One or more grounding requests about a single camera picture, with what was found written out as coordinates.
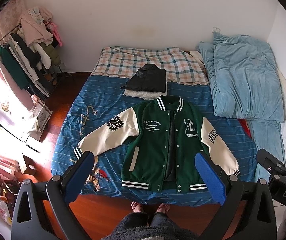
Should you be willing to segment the green white varsity jacket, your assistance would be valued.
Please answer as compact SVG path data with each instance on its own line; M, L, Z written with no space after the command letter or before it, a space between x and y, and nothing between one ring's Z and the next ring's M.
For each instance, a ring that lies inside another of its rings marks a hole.
M130 107L85 136L74 149L98 156L129 142L122 164L121 185L130 189L178 193L206 188L195 168L205 153L228 175L239 164L221 136L198 108L179 96L160 96Z

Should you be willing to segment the clothes rack with hanging clothes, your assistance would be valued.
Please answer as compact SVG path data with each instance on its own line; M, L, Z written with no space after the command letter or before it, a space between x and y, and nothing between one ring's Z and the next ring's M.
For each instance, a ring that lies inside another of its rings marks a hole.
M62 46L48 9L9 5L0 12L0 77L19 92L50 96L63 74Z

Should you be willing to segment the small cardboard box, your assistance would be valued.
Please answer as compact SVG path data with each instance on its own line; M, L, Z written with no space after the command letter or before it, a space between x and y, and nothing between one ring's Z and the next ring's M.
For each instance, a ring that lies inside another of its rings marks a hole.
M37 172L34 161L22 153L18 154L18 164L21 174L34 176Z

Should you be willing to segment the red cloth item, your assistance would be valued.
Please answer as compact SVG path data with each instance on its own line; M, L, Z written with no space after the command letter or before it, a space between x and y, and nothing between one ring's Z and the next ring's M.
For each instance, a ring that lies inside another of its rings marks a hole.
M246 135L251 138L251 132L250 132L249 126L247 124L247 121L245 119L239 119L238 121L239 121L240 125L242 126Z

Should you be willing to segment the floral fabric bag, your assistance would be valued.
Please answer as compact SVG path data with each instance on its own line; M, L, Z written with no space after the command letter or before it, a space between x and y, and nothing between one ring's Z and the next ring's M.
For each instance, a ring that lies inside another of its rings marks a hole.
M52 116L52 111L38 96L33 95L31 99L33 101L33 107L30 111L31 115L27 119L26 133L29 137L40 141L44 129Z

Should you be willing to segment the light blue folded duvet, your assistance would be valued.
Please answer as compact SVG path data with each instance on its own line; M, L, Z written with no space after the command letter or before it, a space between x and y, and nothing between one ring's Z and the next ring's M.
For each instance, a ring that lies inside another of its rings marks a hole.
M213 34L199 42L214 114L246 121L257 150L285 160L281 123L285 120L278 68L270 45L248 35Z

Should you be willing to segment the person's legs and feet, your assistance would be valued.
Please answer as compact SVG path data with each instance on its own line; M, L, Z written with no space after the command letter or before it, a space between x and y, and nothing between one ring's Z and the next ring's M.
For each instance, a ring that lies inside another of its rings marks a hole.
M169 216L169 204L161 203L153 215L142 204L131 203L132 212L126 215L104 239L198 239L199 236L178 226Z

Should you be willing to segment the grey folded garment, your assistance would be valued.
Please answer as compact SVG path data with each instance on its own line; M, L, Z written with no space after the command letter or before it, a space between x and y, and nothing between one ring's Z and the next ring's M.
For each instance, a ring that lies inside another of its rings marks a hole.
M164 91L160 92L161 89L157 87L147 87L147 88L140 88L139 90L130 90L129 88L125 88L125 86L121 87L124 89L124 95L130 96L133 98L141 98L144 100L154 100L162 95L167 95L167 84L164 87Z

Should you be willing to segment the plaid checkered blanket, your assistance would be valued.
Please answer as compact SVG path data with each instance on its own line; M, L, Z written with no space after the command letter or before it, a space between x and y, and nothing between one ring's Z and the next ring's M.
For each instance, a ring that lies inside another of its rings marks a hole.
M102 49L92 74L131 78L146 64L164 69L168 82L190 86L209 84L201 54L185 52L178 47L164 50L106 47Z

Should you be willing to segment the black folded garment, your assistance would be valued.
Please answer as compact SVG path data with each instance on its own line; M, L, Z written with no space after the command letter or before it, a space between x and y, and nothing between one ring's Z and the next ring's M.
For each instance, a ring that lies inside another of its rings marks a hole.
M166 92L166 70L155 64L145 64L129 79L121 89L139 92Z

